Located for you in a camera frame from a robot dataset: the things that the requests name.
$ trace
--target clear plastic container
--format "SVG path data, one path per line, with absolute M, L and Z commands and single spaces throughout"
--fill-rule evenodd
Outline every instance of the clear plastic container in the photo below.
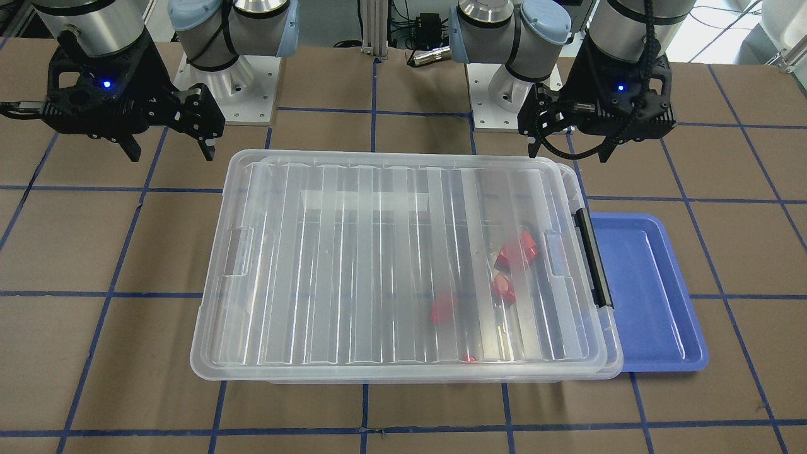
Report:
M 190 353 L 202 378 L 548 381 L 621 370 L 568 167 L 245 150 L 223 197 Z

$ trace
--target plastic storage box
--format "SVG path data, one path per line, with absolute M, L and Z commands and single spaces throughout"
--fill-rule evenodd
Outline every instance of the plastic storage box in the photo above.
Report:
M 498 382 L 621 370 L 596 242 L 565 166 L 245 150 L 223 196 L 190 353 L 203 378 Z

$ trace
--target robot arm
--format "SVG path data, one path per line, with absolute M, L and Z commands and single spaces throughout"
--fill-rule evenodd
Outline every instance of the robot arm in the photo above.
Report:
M 0 114 L 42 119 L 63 134 L 106 138 L 132 160 L 133 135 L 165 125 L 192 136 L 210 161 L 224 116 L 203 84 L 178 90 L 171 82 L 140 13 L 130 0 L 32 0 L 59 48 L 48 66 L 41 103 L 0 103 Z M 78 74 L 62 86 L 62 74 Z
M 531 158 L 544 145 L 562 158 L 599 154 L 606 162 L 618 145 L 660 138 L 675 127 L 664 50 L 694 2 L 600 0 L 560 91 L 541 82 L 558 59 L 567 35 L 563 28 L 568 31 L 571 21 L 550 0 L 524 0 L 519 6 L 510 0 L 460 0 L 452 12 L 451 48 L 454 60 L 503 63 L 514 78 L 533 83 L 518 115 Z M 507 40 L 512 42 L 510 53 L 503 50 Z M 520 61 L 528 62 L 527 69 Z M 658 89 L 651 88 L 654 80 Z M 546 139 L 570 126 L 604 136 L 603 143 L 573 155 Z

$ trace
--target blue plastic tray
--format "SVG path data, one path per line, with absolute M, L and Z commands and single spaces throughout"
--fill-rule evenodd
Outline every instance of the blue plastic tray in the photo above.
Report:
M 709 353 L 661 221 L 649 214 L 592 213 L 624 372 L 694 372 Z

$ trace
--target red object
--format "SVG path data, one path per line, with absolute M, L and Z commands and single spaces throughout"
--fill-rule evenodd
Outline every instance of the red object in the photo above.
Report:
M 533 260 L 538 258 L 538 245 L 535 243 L 533 236 L 529 234 L 528 230 L 521 232 L 521 245 L 524 247 L 524 256 L 527 259 L 526 264 L 529 265 Z M 510 250 L 518 250 L 518 246 L 518 243 L 514 241 L 502 246 L 501 250 L 499 250 L 499 257 L 496 258 L 496 266 L 504 270 L 509 270 Z
M 516 289 L 512 286 L 512 282 L 501 273 L 496 273 L 493 278 L 493 292 L 502 300 L 507 301 L 508 304 L 516 302 Z
M 457 297 L 454 295 L 439 294 L 432 303 L 432 314 L 429 316 L 432 323 L 442 325 L 454 319 L 454 308 L 457 306 Z

